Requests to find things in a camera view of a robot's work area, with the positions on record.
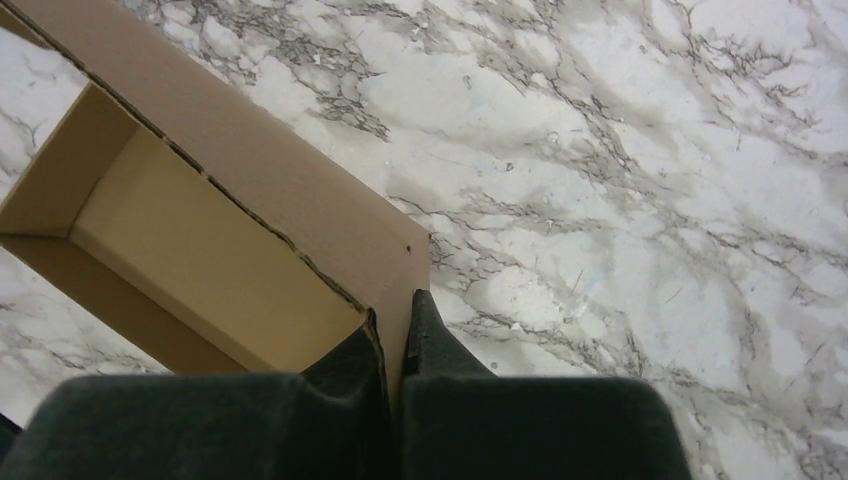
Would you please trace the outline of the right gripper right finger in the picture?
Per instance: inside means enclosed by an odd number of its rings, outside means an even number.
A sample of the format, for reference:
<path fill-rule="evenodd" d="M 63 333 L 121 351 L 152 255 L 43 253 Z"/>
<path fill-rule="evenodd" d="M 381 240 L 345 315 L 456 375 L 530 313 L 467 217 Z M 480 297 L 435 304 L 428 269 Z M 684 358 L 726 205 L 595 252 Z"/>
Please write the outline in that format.
<path fill-rule="evenodd" d="M 406 479 L 687 479 L 672 415 L 622 377 L 499 377 L 415 293 L 400 425 Z"/>

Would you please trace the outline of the brown cardboard box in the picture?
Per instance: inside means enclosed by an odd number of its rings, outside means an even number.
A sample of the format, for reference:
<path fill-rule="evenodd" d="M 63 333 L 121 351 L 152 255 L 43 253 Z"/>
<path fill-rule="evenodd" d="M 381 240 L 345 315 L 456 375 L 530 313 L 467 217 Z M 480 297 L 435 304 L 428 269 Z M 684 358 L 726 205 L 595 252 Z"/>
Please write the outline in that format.
<path fill-rule="evenodd" d="M 1 208 L 4 248 L 168 369 L 303 371 L 357 331 L 398 396 L 416 222 L 113 1 L 5 1 L 88 84 Z"/>

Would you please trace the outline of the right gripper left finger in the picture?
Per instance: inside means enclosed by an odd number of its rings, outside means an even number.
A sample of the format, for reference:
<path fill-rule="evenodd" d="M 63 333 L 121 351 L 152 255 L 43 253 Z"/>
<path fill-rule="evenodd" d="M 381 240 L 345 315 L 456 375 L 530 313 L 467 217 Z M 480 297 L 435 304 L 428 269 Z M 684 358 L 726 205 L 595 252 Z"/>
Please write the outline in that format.
<path fill-rule="evenodd" d="M 36 410 L 5 479 L 394 479 L 371 339 L 302 373 L 77 377 Z"/>

